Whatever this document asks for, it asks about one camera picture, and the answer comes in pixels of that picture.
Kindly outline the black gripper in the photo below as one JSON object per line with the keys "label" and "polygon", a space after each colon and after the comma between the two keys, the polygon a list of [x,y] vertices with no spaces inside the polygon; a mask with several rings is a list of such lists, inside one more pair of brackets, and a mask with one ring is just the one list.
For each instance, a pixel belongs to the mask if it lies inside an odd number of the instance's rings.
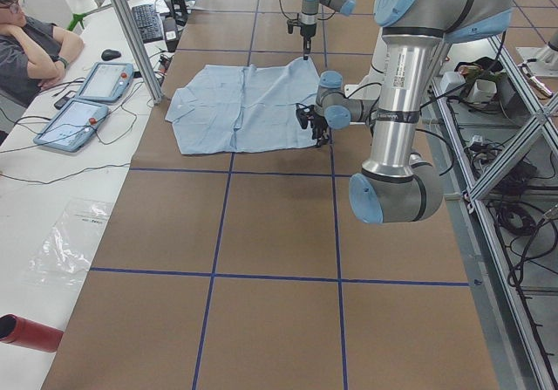
{"label": "black gripper", "polygon": [[324,117],[319,115],[314,105],[296,104],[296,119],[302,129],[308,127],[312,130],[312,139],[316,140],[316,148],[320,148],[330,143],[327,134],[328,124]]}
{"label": "black gripper", "polygon": [[316,14],[297,13],[295,18],[287,19],[288,33],[292,34],[295,27],[300,29],[303,37],[303,59],[308,60],[311,54],[311,38],[316,35]]}

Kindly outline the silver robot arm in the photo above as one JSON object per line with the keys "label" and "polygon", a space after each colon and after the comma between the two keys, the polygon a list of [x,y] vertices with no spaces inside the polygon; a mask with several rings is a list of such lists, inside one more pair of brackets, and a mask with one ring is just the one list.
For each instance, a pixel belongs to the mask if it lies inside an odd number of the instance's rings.
{"label": "silver robot arm", "polygon": [[454,44],[490,38],[510,25],[513,0],[375,0],[373,15],[386,46],[379,95],[344,94],[338,72],[324,72],[315,102],[296,118],[323,142],[328,129],[362,122],[371,130],[371,154],[350,178],[354,215],[367,223],[416,222],[442,202],[439,174],[412,148],[421,100]]}
{"label": "silver robot arm", "polygon": [[334,13],[349,16],[356,8],[357,0],[302,0],[301,9],[295,17],[288,17],[282,6],[280,9],[286,17],[288,34],[295,28],[299,29],[303,39],[303,60],[308,60],[311,54],[311,41],[316,35],[318,12],[321,6],[331,9]]}

